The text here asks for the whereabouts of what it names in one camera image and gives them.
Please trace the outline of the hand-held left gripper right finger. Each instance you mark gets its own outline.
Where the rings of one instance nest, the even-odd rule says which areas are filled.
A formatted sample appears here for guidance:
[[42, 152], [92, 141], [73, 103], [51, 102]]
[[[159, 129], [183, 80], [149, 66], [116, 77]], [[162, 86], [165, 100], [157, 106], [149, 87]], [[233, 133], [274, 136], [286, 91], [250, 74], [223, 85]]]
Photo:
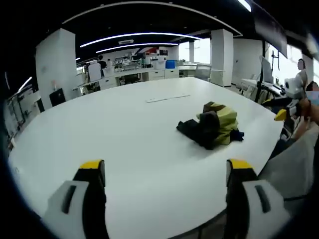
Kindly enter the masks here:
[[291, 216], [282, 195], [244, 160], [228, 159], [227, 239], [274, 239]]

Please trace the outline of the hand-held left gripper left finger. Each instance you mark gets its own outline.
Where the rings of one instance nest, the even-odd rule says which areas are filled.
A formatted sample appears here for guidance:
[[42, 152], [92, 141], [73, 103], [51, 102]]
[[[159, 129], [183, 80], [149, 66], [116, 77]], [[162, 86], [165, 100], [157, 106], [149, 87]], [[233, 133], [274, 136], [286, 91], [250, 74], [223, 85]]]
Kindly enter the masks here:
[[44, 224], [58, 239], [108, 239], [105, 162], [82, 164], [48, 199]]

